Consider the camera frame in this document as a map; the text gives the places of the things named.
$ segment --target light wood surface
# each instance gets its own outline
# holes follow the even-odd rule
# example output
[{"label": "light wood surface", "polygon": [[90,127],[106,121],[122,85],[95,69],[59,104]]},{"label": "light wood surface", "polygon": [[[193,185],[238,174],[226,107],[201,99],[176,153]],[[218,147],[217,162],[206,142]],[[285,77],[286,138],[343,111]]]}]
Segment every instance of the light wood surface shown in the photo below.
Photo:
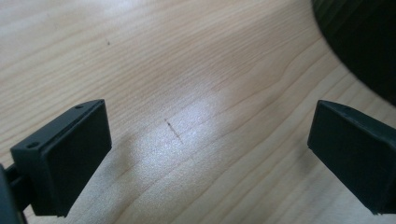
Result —
[{"label": "light wood surface", "polygon": [[30,223],[395,223],[306,145],[318,99],[396,126],[309,0],[0,2],[0,162],[104,98],[113,139],[66,218]]}]

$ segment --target black plastic block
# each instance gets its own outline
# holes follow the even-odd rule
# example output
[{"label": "black plastic block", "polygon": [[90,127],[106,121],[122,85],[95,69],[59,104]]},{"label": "black plastic block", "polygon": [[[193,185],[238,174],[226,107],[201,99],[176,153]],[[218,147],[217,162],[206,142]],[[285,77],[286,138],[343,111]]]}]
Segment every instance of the black plastic block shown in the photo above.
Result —
[{"label": "black plastic block", "polygon": [[319,101],[309,148],[373,214],[396,213],[396,130],[345,105]]},{"label": "black plastic block", "polygon": [[66,216],[111,149],[104,100],[77,105],[11,149],[33,183],[38,216]]}]

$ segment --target wooden table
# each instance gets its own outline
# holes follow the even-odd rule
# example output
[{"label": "wooden table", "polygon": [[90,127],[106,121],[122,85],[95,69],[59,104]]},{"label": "wooden table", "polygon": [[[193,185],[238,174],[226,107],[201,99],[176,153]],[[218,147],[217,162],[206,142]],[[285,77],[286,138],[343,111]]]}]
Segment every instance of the wooden table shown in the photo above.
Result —
[{"label": "wooden table", "polygon": [[318,99],[396,126],[309,0],[2,1],[0,162],[106,99],[113,148],[66,218],[30,223],[395,223],[306,145]]}]

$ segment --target wood grain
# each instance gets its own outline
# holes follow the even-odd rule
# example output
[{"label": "wood grain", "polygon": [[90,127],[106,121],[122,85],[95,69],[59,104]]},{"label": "wood grain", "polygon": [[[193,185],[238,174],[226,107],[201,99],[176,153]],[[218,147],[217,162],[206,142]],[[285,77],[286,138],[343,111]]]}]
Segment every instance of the wood grain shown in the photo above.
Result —
[{"label": "wood grain", "polygon": [[309,0],[3,1],[0,162],[106,99],[113,148],[69,215],[30,223],[393,223],[306,145],[318,99],[396,126]]}]

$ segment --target black plastic part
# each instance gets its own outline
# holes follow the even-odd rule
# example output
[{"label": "black plastic part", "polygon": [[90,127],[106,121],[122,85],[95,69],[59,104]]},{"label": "black plastic part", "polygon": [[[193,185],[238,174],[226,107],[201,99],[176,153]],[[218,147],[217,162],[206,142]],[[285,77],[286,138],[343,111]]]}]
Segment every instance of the black plastic part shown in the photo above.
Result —
[{"label": "black plastic part", "polygon": [[38,216],[66,216],[111,149],[104,100],[77,105],[11,149]]},{"label": "black plastic part", "polygon": [[0,223],[21,224],[26,223],[24,214],[18,210],[11,186],[8,184],[7,174],[0,164]]},{"label": "black plastic part", "polygon": [[312,0],[318,27],[346,67],[396,105],[396,1]]},{"label": "black plastic part", "polygon": [[36,197],[32,182],[27,175],[18,173],[15,164],[8,167],[6,173],[17,208],[23,211]]},{"label": "black plastic part", "polygon": [[308,145],[373,214],[394,214],[395,139],[395,129],[358,110],[318,101]]}]

